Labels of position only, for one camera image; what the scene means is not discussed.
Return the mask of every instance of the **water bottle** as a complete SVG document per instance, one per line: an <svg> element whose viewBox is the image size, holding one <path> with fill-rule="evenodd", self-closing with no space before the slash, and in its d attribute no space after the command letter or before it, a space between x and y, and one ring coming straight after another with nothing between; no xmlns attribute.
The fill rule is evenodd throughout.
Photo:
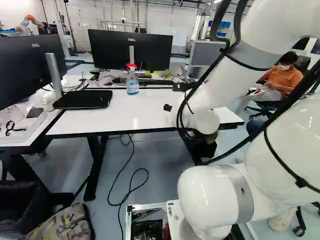
<svg viewBox="0 0 320 240"><path fill-rule="evenodd" d="M137 66L131 63L128 63L126 66L129 68L129 75L126 80L126 93L128 95L136 95L139 93L139 81L135 77L135 69Z"/></svg>

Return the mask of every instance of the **face mask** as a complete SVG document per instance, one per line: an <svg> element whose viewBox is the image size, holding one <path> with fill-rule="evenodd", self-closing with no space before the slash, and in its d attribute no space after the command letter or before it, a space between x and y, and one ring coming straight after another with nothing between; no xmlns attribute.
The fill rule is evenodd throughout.
<svg viewBox="0 0 320 240"><path fill-rule="evenodd" d="M279 64L278 67L282 70L282 71L287 71L291 68L291 65L281 65Z"/></svg>

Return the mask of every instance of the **camouflage bag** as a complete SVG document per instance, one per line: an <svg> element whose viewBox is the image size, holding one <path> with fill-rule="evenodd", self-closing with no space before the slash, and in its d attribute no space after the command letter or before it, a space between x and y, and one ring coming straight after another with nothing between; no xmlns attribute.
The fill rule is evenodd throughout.
<svg viewBox="0 0 320 240"><path fill-rule="evenodd" d="M85 207L78 203L57 212L23 240L92 240Z"/></svg>

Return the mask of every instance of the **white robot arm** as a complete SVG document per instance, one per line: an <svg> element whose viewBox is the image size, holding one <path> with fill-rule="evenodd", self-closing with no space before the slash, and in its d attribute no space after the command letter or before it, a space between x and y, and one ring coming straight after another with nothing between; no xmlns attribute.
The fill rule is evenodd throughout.
<svg viewBox="0 0 320 240"><path fill-rule="evenodd" d="M255 0L242 23L242 41L230 55L257 69L270 68L302 37L320 37L319 11L318 0ZM185 126L213 133L219 118L210 109L236 100L263 74L224 57L188 101L194 114L184 108ZM267 128L268 139L285 164L318 189L319 104L319 95L306 99ZM177 111L174 106L175 125ZM319 193L296 185L271 153L263 133L250 144L244 164L187 169L178 181L178 195L185 219L202 240L223 239L235 223L271 218L320 200Z"/></svg>
<svg viewBox="0 0 320 240"><path fill-rule="evenodd" d="M320 3L310 0L256 0L241 25L241 42L230 55L251 67L269 69L304 36L320 36ZM226 106L246 93L265 71L252 70L224 57L188 101L184 125L211 134L218 117L210 109ZM171 111L176 126L179 104Z"/></svg>
<svg viewBox="0 0 320 240"><path fill-rule="evenodd" d="M45 25L42 22L36 20L36 18L34 16L32 16L31 14L28 14L24 17L23 21L19 24L19 26L16 27L16 30L21 32L22 36L29 35L29 31L28 31L29 21L31 21L34 25L37 25L38 28L45 27Z"/></svg>

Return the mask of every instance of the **computer monitor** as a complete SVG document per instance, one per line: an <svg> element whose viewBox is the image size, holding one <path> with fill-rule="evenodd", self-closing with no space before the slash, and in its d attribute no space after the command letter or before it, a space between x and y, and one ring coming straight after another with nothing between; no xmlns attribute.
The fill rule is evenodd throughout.
<svg viewBox="0 0 320 240"><path fill-rule="evenodd" d="M0 110L52 82L45 53L54 53L62 79L67 66L59 35L0 37Z"/></svg>
<svg viewBox="0 0 320 240"><path fill-rule="evenodd" d="M89 29L94 66L122 70L130 62L129 46L134 46L134 63L147 71L167 70L173 36Z"/></svg>

